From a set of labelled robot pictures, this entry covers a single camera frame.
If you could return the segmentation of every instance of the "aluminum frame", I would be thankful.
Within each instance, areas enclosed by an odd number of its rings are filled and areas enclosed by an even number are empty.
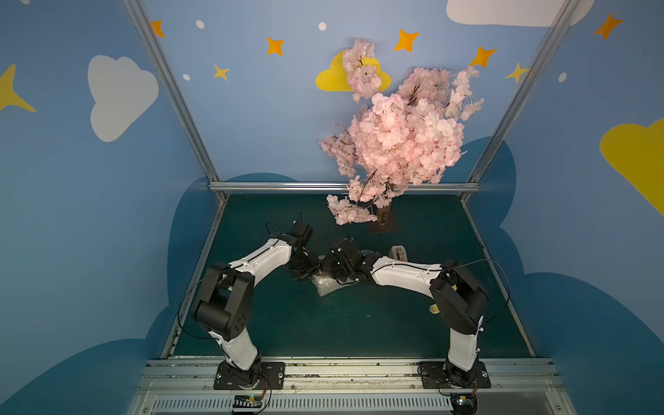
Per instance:
[[[542,77],[542,73],[544,73],[544,69],[548,65],[548,62],[553,57],[563,38],[567,34],[567,31],[572,26],[572,14],[576,10],[579,2],[580,0],[566,0],[560,7],[558,15],[553,20],[551,27],[546,33],[523,81],[519,84],[519,87],[514,93],[512,100],[509,102],[503,117],[498,122],[493,134],[491,134],[491,138],[489,138],[479,159],[477,159],[477,163],[468,177],[468,183],[479,183],[482,175],[484,175],[491,160],[493,160],[493,157],[498,152],[500,145],[507,137],[507,134],[512,129],[512,126],[521,113],[526,101],[535,89],[537,82]],[[470,193],[464,192],[461,195],[461,203],[466,204],[468,198],[470,198]]]
[[[161,399],[183,399],[200,402],[209,398],[230,399],[245,390],[214,390],[212,384],[222,357],[180,358],[148,361],[127,415],[152,414]],[[357,398],[433,398],[437,390],[422,388],[418,363],[438,359],[400,358],[316,358],[272,357],[263,361],[286,363],[284,389],[273,391],[275,396],[293,398],[324,396],[356,396]],[[555,366],[549,359],[482,359],[487,367],[492,387],[477,391],[481,400],[486,394],[515,394],[538,392],[546,394],[552,411],[559,415],[576,415]],[[447,393],[473,393],[473,389],[445,390]],[[311,407],[290,407],[289,412],[312,412]],[[378,406],[367,406],[362,412],[376,412]],[[214,413],[230,412],[230,405]],[[183,412],[203,413],[210,410],[194,403]],[[280,408],[266,408],[265,412],[285,412]]]
[[[491,259],[491,256],[489,255],[489,251],[487,250],[486,245],[484,245],[484,241],[482,240],[482,236],[479,234],[479,230],[477,229],[475,225],[475,221],[473,220],[473,217],[470,215],[470,212],[468,211],[468,208],[466,207],[465,204],[461,204],[463,206],[463,211],[465,212],[465,215],[468,217],[468,221],[470,222],[470,226],[473,228],[473,232],[475,233],[475,236],[477,237],[477,240],[479,241],[479,244],[482,247],[482,252],[484,253],[484,257],[487,258],[488,260]],[[523,340],[526,342],[526,347],[528,347],[528,353],[532,357],[535,357],[535,351],[533,350],[533,346],[531,345],[531,342],[528,340],[528,336],[526,335],[526,331],[523,329],[523,325],[521,324],[521,320],[519,319],[519,316],[517,315],[517,310],[514,308],[514,305],[512,305],[512,300],[510,299],[510,294],[511,290],[508,293],[507,290],[505,289],[505,286],[503,285],[503,280],[500,278],[500,275],[498,274],[498,271],[496,270],[495,265],[491,261],[487,261],[489,263],[489,267],[491,268],[491,272],[493,272],[493,277],[496,279],[496,282],[498,283],[498,286],[500,287],[500,291],[503,294],[503,298],[505,301],[507,301],[507,307],[509,308],[509,312],[512,315],[512,318],[514,319],[514,322],[517,324],[517,327],[519,328],[519,332],[521,333],[521,337],[523,337]]]
[[[177,85],[177,81],[171,70],[171,65],[168,63],[166,55],[157,40],[157,35],[155,35],[155,32],[152,29],[143,2],[141,0],[123,0],[123,3],[131,17],[133,25],[136,27],[138,35],[143,41],[143,45],[147,50],[147,54],[150,56],[150,60],[155,66],[157,74],[173,103],[175,112],[185,129],[187,137],[189,137],[191,145],[194,147],[196,156],[199,158],[205,174],[210,181],[218,181],[219,176],[214,168],[210,153],[208,153],[207,148],[205,147],[205,143],[198,127],[196,126],[196,122],[189,111],[185,97],[182,95],[182,91],[180,91],[180,87]]]
[[[267,181],[217,181],[210,182],[210,190],[219,191],[271,191],[271,192],[347,192],[345,182],[267,182]],[[422,183],[409,186],[409,193],[468,192],[480,190],[479,183]]]
[[[205,244],[203,245],[203,250],[201,250],[201,255],[199,256],[199,260],[196,263],[196,268],[194,268],[194,274],[191,276],[191,281],[189,281],[189,285],[187,286],[187,291],[191,289],[191,287],[197,283],[203,274],[203,270],[205,268],[205,263],[207,262],[208,255],[210,254],[210,249],[212,248],[212,243],[214,242],[214,237],[216,236],[217,229],[219,229],[219,223],[221,222],[221,216],[224,214],[224,210],[226,209],[226,201],[224,200],[219,200],[219,206],[216,210],[216,214],[214,215],[214,219],[212,220],[212,225],[210,226],[210,231],[208,232],[208,236],[205,239]],[[189,313],[189,308],[191,306],[191,302],[193,301],[194,294],[192,293],[187,300],[185,301],[184,304],[182,304],[181,309],[184,309],[183,315],[186,317],[187,314]],[[166,344],[164,344],[164,348],[161,352],[161,358],[165,359],[168,356],[171,356],[175,352],[175,345],[177,344],[177,340],[180,337],[181,329],[177,323],[177,317],[173,320],[173,325],[171,326],[171,332],[169,333],[168,338],[166,339]]]

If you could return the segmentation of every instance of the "yellow cloud decal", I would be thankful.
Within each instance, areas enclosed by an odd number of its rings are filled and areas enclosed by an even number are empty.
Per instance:
[[[351,86],[346,82],[346,71],[343,70],[342,61],[343,50],[337,54],[330,64],[330,69],[324,70],[316,76],[316,86],[323,91],[348,91],[352,92]],[[376,74],[382,79],[379,91],[385,91],[390,87],[392,78],[380,70],[380,62],[376,58],[362,59],[364,65],[375,65],[378,67]]]
[[[602,137],[600,151],[622,177],[664,214],[664,118],[649,127],[613,127]]]

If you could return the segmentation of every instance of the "blue wall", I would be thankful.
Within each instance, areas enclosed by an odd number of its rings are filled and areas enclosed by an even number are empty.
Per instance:
[[[456,73],[479,46],[496,48],[486,68],[476,66],[481,74],[471,82],[474,96],[486,99],[482,111],[463,123],[464,143],[472,143],[491,135],[517,88],[505,77],[517,62],[528,66],[546,33],[544,27],[460,24],[438,0],[146,0],[145,6],[151,20],[162,22],[165,37],[158,39],[223,180],[251,173],[347,180],[317,140],[336,133],[334,123],[348,126],[368,101],[356,104],[350,92],[322,91],[315,80],[355,37],[376,43],[376,58],[392,78],[385,94],[416,66]],[[394,52],[399,30],[420,33],[412,53]],[[266,37],[284,39],[283,56],[267,54]],[[215,65],[229,69],[228,82],[213,78]],[[463,150],[468,153],[443,181],[466,181],[482,148]]]
[[[623,23],[604,40],[594,32],[609,13]],[[657,0],[596,0],[468,202],[579,415],[664,413],[664,216],[600,152],[613,127],[664,117],[663,16]],[[633,392],[647,402],[616,403]]]
[[[217,201],[161,85],[117,140],[92,129],[93,57],[155,72],[120,0],[0,8],[0,74],[36,110],[0,109],[0,413],[121,414]]]

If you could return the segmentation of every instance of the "small object on floor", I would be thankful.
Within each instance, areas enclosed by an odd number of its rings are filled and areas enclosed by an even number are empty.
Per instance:
[[[348,280],[347,283],[340,284],[336,278],[334,278],[327,272],[318,272],[312,275],[311,282],[313,282],[313,285],[316,286],[318,295],[320,295],[321,297],[333,291],[337,291],[339,288],[351,286],[354,283],[354,281]]]
[[[451,395],[452,415],[475,415],[477,413],[477,397],[469,394]]]
[[[388,254],[390,258],[397,261],[408,262],[408,256],[406,255],[406,248],[403,245],[394,245],[390,248],[390,253]]]

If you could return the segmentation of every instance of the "pink flower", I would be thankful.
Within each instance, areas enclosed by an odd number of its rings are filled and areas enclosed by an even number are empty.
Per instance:
[[[360,98],[371,98],[382,85],[382,79],[376,74],[378,67],[363,63],[364,58],[373,56],[373,42],[355,39],[353,47],[344,50],[341,57],[341,64],[347,75],[346,81],[355,92],[353,100],[356,102],[360,102]]]
[[[469,79],[478,76],[474,68],[456,75],[450,89],[450,73],[442,69],[415,68],[396,94],[387,97],[377,92],[380,84],[372,66],[360,66],[364,56],[373,55],[373,44],[357,40],[344,53],[344,68],[354,97],[371,98],[373,107],[363,107],[353,117],[348,131],[341,128],[339,137],[321,140],[323,150],[337,159],[339,171],[349,177],[355,164],[364,167],[367,179],[351,179],[348,197],[339,201],[328,196],[328,207],[338,224],[376,220],[366,208],[354,203],[388,206],[409,183],[439,183],[447,167],[462,156],[463,124],[481,109],[484,100],[472,102]]]

